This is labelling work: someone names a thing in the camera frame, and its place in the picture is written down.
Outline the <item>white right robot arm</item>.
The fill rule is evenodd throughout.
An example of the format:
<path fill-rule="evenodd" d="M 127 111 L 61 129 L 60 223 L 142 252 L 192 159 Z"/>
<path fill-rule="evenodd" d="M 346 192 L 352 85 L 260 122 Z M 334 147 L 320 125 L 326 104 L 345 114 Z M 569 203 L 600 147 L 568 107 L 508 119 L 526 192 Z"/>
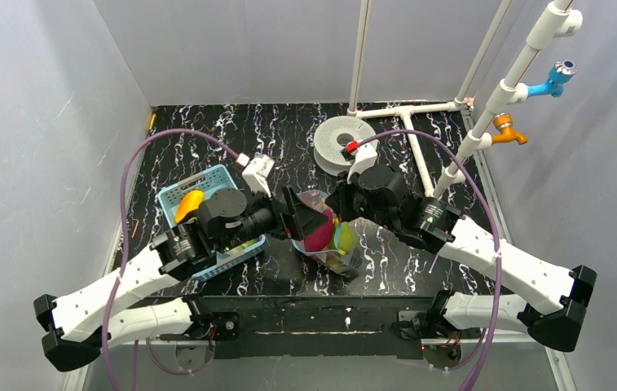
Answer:
<path fill-rule="evenodd" d="M 457 261 L 511 291 L 496 300 L 442 290 L 426 312 L 405 320 L 403 335 L 485 328 L 497 308 L 496 328 L 527 334 L 557 351 L 575 350 L 597 280 L 594 270 L 555 266 L 495 240 L 460 210 L 411 192 L 403 175 L 386 165 L 351 180 L 340 175 L 326 204 L 344 222 L 367 219 L 409 247 Z"/>

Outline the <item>green toy pear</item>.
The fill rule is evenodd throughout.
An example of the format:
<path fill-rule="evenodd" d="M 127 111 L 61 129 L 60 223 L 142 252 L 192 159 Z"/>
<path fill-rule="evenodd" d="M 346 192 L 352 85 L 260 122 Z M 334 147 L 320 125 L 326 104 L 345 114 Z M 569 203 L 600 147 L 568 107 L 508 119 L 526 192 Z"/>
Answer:
<path fill-rule="evenodd" d="M 358 243 L 359 237 L 352 225 L 346 222 L 339 222 L 336 225 L 333 236 L 333 247 L 339 253 L 352 253 Z"/>

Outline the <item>reddish toy sweet potato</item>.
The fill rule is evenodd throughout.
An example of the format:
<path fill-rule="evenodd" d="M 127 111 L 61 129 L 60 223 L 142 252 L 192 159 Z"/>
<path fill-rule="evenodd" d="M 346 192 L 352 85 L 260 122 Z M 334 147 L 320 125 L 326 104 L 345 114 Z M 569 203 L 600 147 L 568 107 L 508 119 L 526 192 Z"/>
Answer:
<path fill-rule="evenodd" d="M 326 223 L 304 239 L 304 249 L 309 253 L 324 250 L 333 237 L 333 213 L 331 210 L 325 209 L 323 214 L 328 218 Z"/>

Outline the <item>light blue plastic basket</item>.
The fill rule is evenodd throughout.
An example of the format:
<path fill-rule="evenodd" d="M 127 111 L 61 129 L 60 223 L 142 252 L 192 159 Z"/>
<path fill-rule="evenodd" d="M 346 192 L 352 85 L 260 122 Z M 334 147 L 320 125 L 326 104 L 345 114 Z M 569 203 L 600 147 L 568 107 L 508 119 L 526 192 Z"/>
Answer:
<path fill-rule="evenodd" d="M 228 187 L 237 189 L 234 179 L 224 165 L 215 165 L 163 188 L 158 192 L 157 200 L 168 226 L 174 227 L 176 225 L 174 222 L 174 215 L 178 205 L 189 191 L 194 189 L 202 190 L 205 193 L 205 200 L 207 200 L 216 191 Z M 260 244 L 243 253 L 229 253 L 231 248 L 224 253 L 217 253 L 216 265 L 195 273 L 191 279 L 201 283 L 206 282 L 230 270 L 232 267 L 249 260 L 251 257 L 261 254 L 267 247 L 267 237 L 261 235 L 256 239 L 260 240 Z"/>

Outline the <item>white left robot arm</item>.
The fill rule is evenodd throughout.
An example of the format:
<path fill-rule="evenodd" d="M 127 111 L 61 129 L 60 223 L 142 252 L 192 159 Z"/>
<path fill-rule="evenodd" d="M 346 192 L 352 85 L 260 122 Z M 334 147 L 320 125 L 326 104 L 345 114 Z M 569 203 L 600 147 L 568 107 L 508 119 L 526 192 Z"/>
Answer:
<path fill-rule="evenodd" d="M 291 187 L 278 199 L 232 187 L 193 204 L 185 197 L 180 221 L 144 250 L 127 257 L 122 269 L 62 297 L 44 294 L 33 302 L 46 334 L 42 350 L 58 371 L 76 370 L 108 349 L 152 336 L 207 336 L 214 315 L 195 295 L 160 304 L 138 302 L 215 266 L 217 255 L 262 235 L 305 239 L 329 222 Z"/>

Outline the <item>clear zip top bag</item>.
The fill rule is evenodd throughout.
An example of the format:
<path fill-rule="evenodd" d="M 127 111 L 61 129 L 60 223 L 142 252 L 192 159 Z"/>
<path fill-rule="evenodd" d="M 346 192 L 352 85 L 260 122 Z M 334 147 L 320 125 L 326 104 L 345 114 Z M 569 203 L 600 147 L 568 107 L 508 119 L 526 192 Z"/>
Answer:
<path fill-rule="evenodd" d="M 343 222 L 335 212 L 329 208 L 325 204 L 325 200 L 328 197 L 328 194 L 324 191 L 318 190 L 309 190 L 303 191 L 298 194 L 298 197 L 307 205 L 311 206 L 313 209 L 323 212 L 325 209 L 329 209 L 333 213 L 333 223 L 334 223 L 334 232 L 336 225 L 339 222 Z M 328 270 L 340 275 L 346 279 L 355 279 L 360 275 L 360 267 L 363 262 L 362 251 L 360 250 L 358 244 L 355 247 L 355 250 L 352 253 L 343 254 L 339 253 L 333 247 L 333 237 L 328 243 L 328 247 L 326 247 L 322 251 L 309 253 L 304 249 L 304 240 L 292 240 L 293 247 L 298 250 L 301 254 L 310 257 L 314 261 L 317 261 L 322 266 L 326 267 Z"/>

